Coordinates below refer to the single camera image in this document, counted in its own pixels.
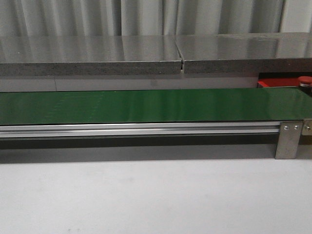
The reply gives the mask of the metal conveyor support bracket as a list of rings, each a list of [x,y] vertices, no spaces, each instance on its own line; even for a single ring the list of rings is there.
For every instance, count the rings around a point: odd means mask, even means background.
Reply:
[[[281,122],[275,159],[296,158],[302,128],[302,121]]]

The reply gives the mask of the grey pleated curtain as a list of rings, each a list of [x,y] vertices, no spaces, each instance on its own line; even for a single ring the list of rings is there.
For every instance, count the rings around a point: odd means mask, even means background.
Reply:
[[[3,0],[2,36],[278,32],[282,0]]]

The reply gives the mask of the aluminium conveyor side rail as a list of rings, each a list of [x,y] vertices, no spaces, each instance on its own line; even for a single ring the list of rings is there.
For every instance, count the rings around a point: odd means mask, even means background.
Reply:
[[[1,138],[278,133],[279,121],[7,125]]]

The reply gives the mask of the grey stone slab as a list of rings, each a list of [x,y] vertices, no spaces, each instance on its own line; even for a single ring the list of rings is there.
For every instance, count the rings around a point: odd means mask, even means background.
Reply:
[[[1,76],[175,75],[181,58],[171,36],[0,38]]]
[[[181,35],[175,42],[186,74],[312,70],[310,33]]]

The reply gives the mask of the left grey stone slab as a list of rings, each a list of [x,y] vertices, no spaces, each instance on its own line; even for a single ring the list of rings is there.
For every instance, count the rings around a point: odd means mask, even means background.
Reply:
[[[181,58],[171,36],[0,38],[1,76],[175,75]]]

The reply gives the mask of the conveyor end plate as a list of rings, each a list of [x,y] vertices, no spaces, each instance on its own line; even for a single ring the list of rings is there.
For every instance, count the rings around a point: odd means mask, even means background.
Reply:
[[[306,145],[312,144],[312,119],[305,119],[303,121],[303,128],[302,128],[302,137],[301,143]]]

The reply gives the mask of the green conveyor belt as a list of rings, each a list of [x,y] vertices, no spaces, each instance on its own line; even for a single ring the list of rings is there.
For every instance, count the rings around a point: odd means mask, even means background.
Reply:
[[[1,125],[303,120],[312,99],[296,88],[14,92]]]

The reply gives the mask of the right grey stone slab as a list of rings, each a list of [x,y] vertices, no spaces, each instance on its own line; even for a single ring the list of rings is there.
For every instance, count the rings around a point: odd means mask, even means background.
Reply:
[[[310,33],[181,35],[175,42],[186,74],[312,70]]]

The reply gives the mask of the red plastic tray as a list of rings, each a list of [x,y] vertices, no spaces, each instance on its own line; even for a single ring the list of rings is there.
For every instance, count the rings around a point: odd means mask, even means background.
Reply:
[[[258,88],[267,87],[297,87],[299,88],[298,78],[263,78],[257,83]]]

